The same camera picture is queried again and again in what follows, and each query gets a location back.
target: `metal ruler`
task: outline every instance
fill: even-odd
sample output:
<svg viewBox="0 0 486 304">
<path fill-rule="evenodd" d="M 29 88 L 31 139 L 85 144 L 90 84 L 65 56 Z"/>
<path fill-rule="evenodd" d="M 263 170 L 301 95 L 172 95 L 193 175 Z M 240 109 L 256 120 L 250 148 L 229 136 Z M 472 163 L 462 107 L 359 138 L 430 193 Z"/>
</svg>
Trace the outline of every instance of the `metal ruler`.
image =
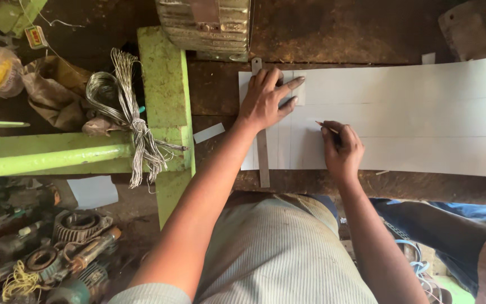
<svg viewBox="0 0 486 304">
<path fill-rule="evenodd" d="M 262 59 L 253 58 L 251 61 L 252 74 L 255 76 L 262 68 Z M 263 129 L 256 135 L 258 144 L 258 166 L 260 168 L 260 187 L 269 188 L 269 161 L 267 160 L 267 136 Z"/>
</svg>

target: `pencil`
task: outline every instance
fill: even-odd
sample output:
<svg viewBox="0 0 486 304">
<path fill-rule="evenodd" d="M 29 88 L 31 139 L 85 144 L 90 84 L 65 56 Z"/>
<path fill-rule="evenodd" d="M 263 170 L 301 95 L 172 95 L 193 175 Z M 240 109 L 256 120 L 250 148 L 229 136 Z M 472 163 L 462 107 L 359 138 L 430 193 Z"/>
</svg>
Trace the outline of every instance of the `pencil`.
<svg viewBox="0 0 486 304">
<path fill-rule="evenodd" d="M 321 126 L 321 127 L 328 128 L 329 130 L 331 130 L 331 131 L 332 131 L 333 133 L 335 133 L 335 134 L 338 134 L 338 133 L 339 133 L 339 132 L 337 132 L 336 130 L 333 130 L 332 128 L 327 127 L 325 124 L 323 124 L 323 123 L 321 123 L 321 122 L 319 122 L 319 121 L 315 121 L 315 122 L 316 122 L 316 123 L 317 123 L 319 126 Z"/>
</svg>

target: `hand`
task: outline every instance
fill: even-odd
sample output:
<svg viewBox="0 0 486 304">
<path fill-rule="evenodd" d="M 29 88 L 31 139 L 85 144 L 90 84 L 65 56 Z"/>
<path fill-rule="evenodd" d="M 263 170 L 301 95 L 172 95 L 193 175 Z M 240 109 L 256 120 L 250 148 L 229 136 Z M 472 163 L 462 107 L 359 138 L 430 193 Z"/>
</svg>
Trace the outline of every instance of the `hand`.
<svg viewBox="0 0 486 304">
<path fill-rule="evenodd" d="M 349 124 L 336 121 L 324 121 L 328 128 L 339 132 L 334 134 L 328 128 L 322 127 L 326 166 L 335 183 L 357 181 L 357 170 L 365 152 L 365 146 Z M 340 137 L 340 143 L 335 145 L 334 136 Z"/>
<path fill-rule="evenodd" d="M 298 101 L 294 96 L 279 107 L 280 100 L 291 90 L 300 86 L 305 77 L 298 77 L 280 87 L 283 74 L 275 68 L 272 71 L 261 69 L 256 76 L 252 76 L 248 82 L 247 96 L 239 108 L 238 121 L 246 124 L 258 133 L 267 127 L 274 125 L 290 114 Z"/>
</svg>

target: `wrist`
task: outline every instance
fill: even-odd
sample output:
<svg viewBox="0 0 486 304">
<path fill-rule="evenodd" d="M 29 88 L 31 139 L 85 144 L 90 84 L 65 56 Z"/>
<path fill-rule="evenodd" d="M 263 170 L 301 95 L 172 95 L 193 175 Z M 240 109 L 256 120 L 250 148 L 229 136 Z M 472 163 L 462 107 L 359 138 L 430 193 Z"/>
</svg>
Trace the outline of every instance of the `wrist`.
<svg viewBox="0 0 486 304">
<path fill-rule="evenodd" d="M 333 181 L 335 182 L 339 190 L 361 187 L 361 183 L 359 182 L 357 173 L 354 175 L 346 175 L 338 178 L 333 177 Z"/>
<path fill-rule="evenodd" d="M 241 117 L 241 116 L 238 116 L 232 128 L 236 130 L 241 130 L 248 134 L 252 134 L 253 137 L 256 136 L 260 131 L 258 130 L 258 124 L 249 120 L 246 117 Z"/>
</svg>

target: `person's right hand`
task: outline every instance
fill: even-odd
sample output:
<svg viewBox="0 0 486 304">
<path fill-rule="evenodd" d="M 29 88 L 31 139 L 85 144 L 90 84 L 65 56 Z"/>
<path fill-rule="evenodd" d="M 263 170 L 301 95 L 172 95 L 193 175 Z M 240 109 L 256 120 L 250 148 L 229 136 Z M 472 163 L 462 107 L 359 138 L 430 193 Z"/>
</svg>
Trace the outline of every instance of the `person's right hand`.
<svg viewBox="0 0 486 304">
<path fill-rule="evenodd" d="M 339 132 L 334 134 L 322 127 L 323 146 L 326 166 L 335 183 L 357 181 L 357 170 L 365 152 L 365 146 L 349 124 L 336 121 L 324 121 L 328 128 Z M 335 145 L 333 136 L 340 136 L 341 143 Z"/>
</svg>

